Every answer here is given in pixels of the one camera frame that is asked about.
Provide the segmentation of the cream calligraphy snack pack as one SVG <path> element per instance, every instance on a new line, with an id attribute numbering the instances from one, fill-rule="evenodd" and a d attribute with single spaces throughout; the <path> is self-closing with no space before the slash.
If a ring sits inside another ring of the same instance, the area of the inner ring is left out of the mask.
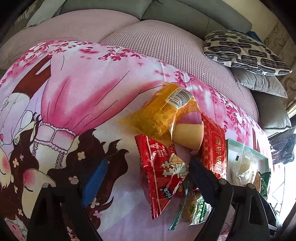
<path id="1" fill-rule="evenodd" d="M 254 180 L 253 184 L 254 184 L 256 190 L 258 192 L 260 192 L 260 190 L 261 190 L 261 176 L 260 176 L 259 172 L 256 172 L 255 180 Z"/>

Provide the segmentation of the clear bag white pastry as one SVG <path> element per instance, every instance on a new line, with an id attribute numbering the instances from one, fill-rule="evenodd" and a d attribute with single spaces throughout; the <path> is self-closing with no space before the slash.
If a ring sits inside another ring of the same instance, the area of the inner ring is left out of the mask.
<path id="1" fill-rule="evenodd" d="M 231 169 L 232 184 L 236 186 L 253 184 L 257 168 L 258 163 L 254 154 L 243 144 Z"/>

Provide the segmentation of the dark green biscuit pack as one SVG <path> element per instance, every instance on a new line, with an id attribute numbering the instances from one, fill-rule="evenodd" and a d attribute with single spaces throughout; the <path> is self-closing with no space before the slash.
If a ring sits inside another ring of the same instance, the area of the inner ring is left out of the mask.
<path id="1" fill-rule="evenodd" d="M 269 182 L 271 179 L 271 172 L 259 173 L 260 175 L 260 194 L 263 196 L 265 200 L 268 199 L 268 191 L 269 191 Z"/>

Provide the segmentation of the red patterned flat pack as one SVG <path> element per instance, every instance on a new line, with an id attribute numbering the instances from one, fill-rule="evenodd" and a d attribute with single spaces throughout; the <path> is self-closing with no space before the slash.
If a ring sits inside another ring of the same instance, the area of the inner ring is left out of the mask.
<path id="1" fill-rule="evenodd" d="M 224 129 L 201 112 L 204 124 L 201 162 L 218 178 L 227 177 L 227 150 Z"/>

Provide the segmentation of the red nice snack pack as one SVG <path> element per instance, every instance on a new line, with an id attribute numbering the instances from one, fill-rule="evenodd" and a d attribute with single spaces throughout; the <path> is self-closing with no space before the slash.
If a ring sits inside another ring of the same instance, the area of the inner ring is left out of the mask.
<path id="1" fill-rule="evenodd" d="M 189 168 L 174 149 L 145 135 L 136 135 L 134 139 L 148 190 L 152 219 L 156 219 L 178 192 Z"/>

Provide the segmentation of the clear green biscuit pack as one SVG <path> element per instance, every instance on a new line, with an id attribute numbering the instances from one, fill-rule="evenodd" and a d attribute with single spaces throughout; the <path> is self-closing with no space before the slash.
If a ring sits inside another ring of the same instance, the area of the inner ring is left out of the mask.
<path id="1" fill-rule="evenodd" d="M 169 231 L 176 229 L 179 222 L 185 221 L 189 225 L 198 225 L 207 220 L 212 207 L 205 202 L 199 190 L 194 189 L 193 183 L 187 181 L 184 184 L 184 198 L 177 216 L 169 226 Z"/>

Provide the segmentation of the teal white cardboard tray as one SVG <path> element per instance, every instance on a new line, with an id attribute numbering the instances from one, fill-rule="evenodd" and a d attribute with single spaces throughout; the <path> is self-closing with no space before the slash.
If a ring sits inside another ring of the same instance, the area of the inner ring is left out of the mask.
<path id="1" fill-rule="evenodd" d="M 226 140 L 227 178 L 231 185 L 245 186 L 254 183 L 257 172 L 269 171 L 267 157 L 233 139 Z"/>

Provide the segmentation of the jelly cup pink lid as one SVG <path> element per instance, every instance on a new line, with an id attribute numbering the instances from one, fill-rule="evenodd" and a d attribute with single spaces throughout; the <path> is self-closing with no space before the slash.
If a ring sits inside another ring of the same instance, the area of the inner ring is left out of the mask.
<path id="1" fill-rule="evenodd" d="M 204 123 L 200 124 L 177 124 L 173 131 L 173 142 L 189 148 L 193 151 L 198 151 L 203 142 Z"/>

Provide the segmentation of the cartoon print pink cloth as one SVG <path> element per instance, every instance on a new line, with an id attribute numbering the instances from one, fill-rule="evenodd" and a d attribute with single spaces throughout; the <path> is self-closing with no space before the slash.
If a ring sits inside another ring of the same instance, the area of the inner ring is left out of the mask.
<path id="1" fill-rule="evenodd" d="M 161 215 L 152 219 L 134 137 L 119 121 L 139 110 L 165 82 L 186 89 L 200 111 L 233 139 L 270 157 L 266 134 L 243 109 L 194 75 L 121 46 L 51 40 L 37 44 L 1 78 L 1 240 L 27 240 L 43 184 L 77 184 L 82 168 L 103 158 L 108 170 L 85 207 L 102 240 L 195 240 L 205 222 L 169 226 L 190 172 Z M 167 147 L 189 168 L 201 162 L 173 141 Z"/>

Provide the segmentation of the yellow orange snack pack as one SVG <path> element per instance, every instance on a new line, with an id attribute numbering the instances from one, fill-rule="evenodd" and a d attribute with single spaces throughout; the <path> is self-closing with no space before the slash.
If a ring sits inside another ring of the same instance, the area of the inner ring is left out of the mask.
<path id="1" fill-rule="evenodd" d="M 179 123 L 200 124 L 201 111 L 191 92 L 165 82 L 139 110 L 119 122 L 169 146 L 175 126 Z"/>

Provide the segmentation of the black white patterned pillow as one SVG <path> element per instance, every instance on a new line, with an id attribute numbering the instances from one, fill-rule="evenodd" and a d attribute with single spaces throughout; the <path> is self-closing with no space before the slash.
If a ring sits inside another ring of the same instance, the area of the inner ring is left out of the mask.
<path id="1" fill-rule="evenodd" d="M 283 76 L 292 73 L 292 69 L 264 44 L 232 30 L 208 33 L 204 54 L 224 66 L 242 68 L 254 74 Z"/>

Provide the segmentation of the patterned beige curtain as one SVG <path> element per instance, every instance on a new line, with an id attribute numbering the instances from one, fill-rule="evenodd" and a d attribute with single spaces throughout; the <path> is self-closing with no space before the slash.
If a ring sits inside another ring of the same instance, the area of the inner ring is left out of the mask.
<path id="1" fill-rule="evenodd" d="M 295 115 L 295 43 L 280 21 L 264 40 L 264 43 L 292 69 L 292 73 L 289 75 L 278 78 L 288 95 L 288 98 L 282 98 L 283 105 L 288 115 L 292 117 Z"/>

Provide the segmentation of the pink textured sofa cover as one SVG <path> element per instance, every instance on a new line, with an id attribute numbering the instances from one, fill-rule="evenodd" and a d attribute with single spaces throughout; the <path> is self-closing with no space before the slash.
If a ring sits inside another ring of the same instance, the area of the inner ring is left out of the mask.
<path id="1" fill-rule="evenodd" d="M 259 120 L 250 90 L 237 84 L 226 66 L 204 55 L 203 40 L 172 24 L 139 21 L 134 16 L 107 9 L 72 11 L 23 29 L 8 39 L 1 47 L 1 69 L 7 70 L 27 50 L 46 40 L 89 41 L 155 57 L 196 76 L 255 121 Z"/>

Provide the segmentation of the grey green sofa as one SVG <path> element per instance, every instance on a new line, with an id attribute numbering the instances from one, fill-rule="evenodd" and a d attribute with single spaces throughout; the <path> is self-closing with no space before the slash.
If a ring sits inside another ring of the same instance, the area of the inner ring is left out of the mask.
<path id="1" fill-rule="evenodd" d="M 1 1 L 1 47 L 26 25 L 43 1 Z M 72 11 L 107 9 L 172 24 L 204 41 L 215 30 L 235 30 L 254 37 L 252 23 L 224 1 L 65 1 L 52 17 Z M 258 108 L 256 121 L 267 133 L 292 126 L 282 97 L 250 90 Z"/>

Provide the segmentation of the light grey cushion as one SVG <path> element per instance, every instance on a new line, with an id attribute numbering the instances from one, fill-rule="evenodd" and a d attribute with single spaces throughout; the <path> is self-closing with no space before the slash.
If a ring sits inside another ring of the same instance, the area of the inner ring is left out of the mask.
<path id="1" fill-rule="evenodd" d="M 39 25 L 52 18 L 66 0 L 45 0 L 28 21 L 26 28 Z"/>

